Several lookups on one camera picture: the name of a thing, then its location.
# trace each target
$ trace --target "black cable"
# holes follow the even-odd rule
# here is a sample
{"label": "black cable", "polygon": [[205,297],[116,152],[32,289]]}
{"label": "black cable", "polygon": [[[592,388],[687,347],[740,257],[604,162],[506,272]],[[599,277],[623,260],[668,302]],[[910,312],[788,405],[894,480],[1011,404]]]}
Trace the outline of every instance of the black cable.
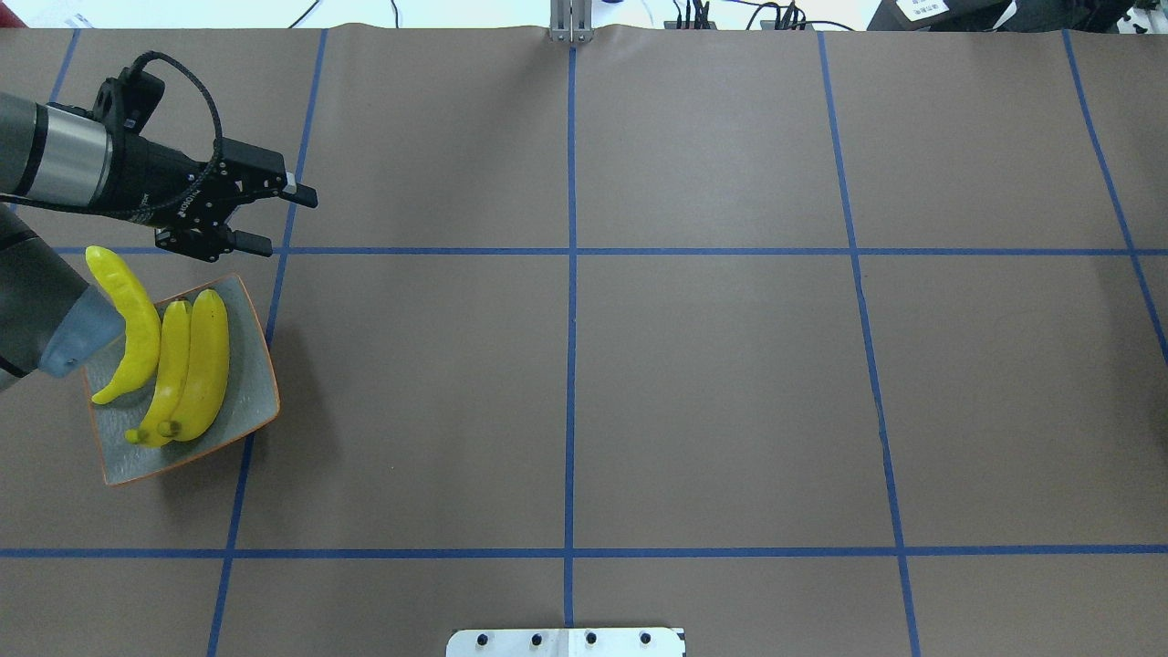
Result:
{"label": "black cable", "polygon": [[648,1],[641,0],[641,7],[645,8],[645,13],[649,16],[649,27],[654,27],[656,25],[656,19],[653,16],[653,9],[649,9]]}
{"label": "black cable", "polygon": [[207,166],[203,167],[203,171],[199,173],[195,180],[186,189],[183,189],[175,196],[167,199],[166,201],[162,201],[161,203],[152,203],[148,206],[142,206],[125,210],[104,210],[102,208],[91,208],[89,206],[68,206],[61,203],[47,203],[44,201],[25,199],[22,196],[12,196],[8,194],[0,194],[0,201],[12,201],[21,206],[29,206],[34,208],[41,208],[54,212],[63,212],[70,214],[103,214],[105,216],[120,219],[120,217],[138,216],[141,214],[150,214],[153,212],[174,207],[181,203],[187,196],[194,194],[199,189],[199,186],[202,185],[204,180],[207,180],[207,177],[215,172],[215,167],[218,166],[220,160],[223,158],[223,124],[222,122],[220,122],[218,108],[215,106],[215,101],[211,98],[211,92],[207,90],[207,87],[202,83],[202,81],[200,81],[199,77],[195,76],[195,74],[190,72],[190,69],[182,65],[182,63],[180,63],[174,57],[167,55],[166,53],[157,53],[154,50],[150,50],[139,55],[138,58],[134,60],[134,63],[131,64],[127,78],[134,79],[135,77],[138,77],[139,74],[141,74],[142,69],[146,68],[146,64],[155,60],[164,61],[174,67],[179,72],[186,76],[186,78],[189,79],[190,83],[194,84],[196,89],[199,89],[199,92],[203,96],[203,99],[207,102],[207,109],[211,113],[211,125],[215,127],[215,140],[211,141],[211,159],[207,160]]}
{"label": "black cable", "polygon": [[842,27],[843,29],[846,29],[848,32],[855,32],[855,29],[851,29],[850,27],[848,27],[848,26],[846,26],[843,23],[837,23],[835,21],[799,21],[797,23],[791,23],[790,26],[787,26],[787,29],[799,29],[802,26],[820,25],[820,23],[822,23],[822,25],[834,25],[835,27]]}
{"label": "black cable", "polygon": [[762,5],[758,5],[758,6],[755,7],[755,13],[751,14],[750,15],[750,20],[746,21],[746,29],[750,29],[751,26],[755,25],[755,19],[758,18],[758,13],[762,12],[763,9],[767,8],[767,7],[771,7],[771,8],[774,9],[774,21],[778,22],[779,14],[783,12],[783,7],[780,7],[778,2],[763,2]]}
{"label": "black cable", "polygon": [[783,12],[783,18],[774,21],[774,29],[786,29],[788,25],[795,22],[795,11],[794,2],[787,5],[787,8]]}
{"label": "black cable", "polygon": [[307,9],[305,9],[304,13],[300,14],[300,18],[297,19],[296,21],[293,21],[293,23],[288,26],[288,29],[292,29],[293,27],[300,25],[300,21],[303,21],[305,18],[307,18],[308,14],[311,14],[312,11],[317,8],[317,5],[320,5],[320,0],[313,0],[312,6],[308,7]]}

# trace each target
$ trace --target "white label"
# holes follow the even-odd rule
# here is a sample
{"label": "white label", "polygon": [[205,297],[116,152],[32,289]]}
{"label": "white label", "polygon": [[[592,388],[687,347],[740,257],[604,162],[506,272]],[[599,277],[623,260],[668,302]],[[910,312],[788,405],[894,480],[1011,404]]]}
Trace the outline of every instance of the white label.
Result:
{"label": "white label", "polygon": [[896,0],[896,6],[910,21],[922,21],[948,11],[945,0]]}

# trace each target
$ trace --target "white plate with holes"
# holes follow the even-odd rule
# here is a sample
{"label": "white plate with holes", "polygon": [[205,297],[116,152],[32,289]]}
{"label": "white plate with holes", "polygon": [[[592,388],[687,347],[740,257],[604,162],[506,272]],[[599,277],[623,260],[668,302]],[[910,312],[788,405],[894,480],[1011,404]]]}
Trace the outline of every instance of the white plate with holes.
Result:
{"label": "white plate with holes", "polygon": [[686,631],[670,628],[461,630],[446,657],[684,657]]}

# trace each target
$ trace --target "plastic banana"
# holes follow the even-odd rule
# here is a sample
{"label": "plastic banana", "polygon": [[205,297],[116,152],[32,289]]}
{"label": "plastic banana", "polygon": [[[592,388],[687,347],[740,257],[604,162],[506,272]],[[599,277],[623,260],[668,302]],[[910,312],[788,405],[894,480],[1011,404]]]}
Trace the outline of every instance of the plastic banana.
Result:
{"label": "plastic banana", "polygon": [[154,375],[161,321],[146,289],[118,254],[102,247],[89,247],[85,249],[85,264],[126,320],[126,351],[110,382],[93,394],[93,403],[110,403],[145,386]]}
{"label": "plastic banana", "polygon": [[227,306],[218,292],[203,290],[190,313],[190,364],[182,396],[169,420],[159,422],[158,433],[175,441],[203,435],[223,406],[230,366]]}
{"label": "plastic banana", "polygon": [[169,420],[182,397],[190,362],[190,302],[180,299],[166,306],[162,316],[162,347],[158,361],[154,397],[137,429],[126,430],[126,441],[141,447],[162,447],[171,438],[158,433],[158,423]]}

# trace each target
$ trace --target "plate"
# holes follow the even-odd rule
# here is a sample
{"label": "plate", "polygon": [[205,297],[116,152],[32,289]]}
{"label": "plate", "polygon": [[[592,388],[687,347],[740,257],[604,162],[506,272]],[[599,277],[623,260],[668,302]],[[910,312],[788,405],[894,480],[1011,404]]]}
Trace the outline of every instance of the plate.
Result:
{"label": "plate", "polygon": [[[154,304],[159,316],[166,305],[186,297],[194,303],[199,292],[214,289],[227,306],[228,331],[231,340],[231,365],[228,372],[227,395],[215,423],[202,436],[190,442],[171,442],[160,448],[139,447],[126,442],[126,429],[138,427],[154,395],[154,379],[141,389],[127,393],[112,402],[89,403],[93,435],[102,456],[102,473],[106,485],[117,486],[153,477],[183,463],[225,447],[267,424],[280,412],[280,395],[272,371],[264,331],[256,316],[246,288],[239,275],[231,274],[193,290]],[[125,337],[118,338],[93,354],[85,364],[85,399],[113,378]]]}

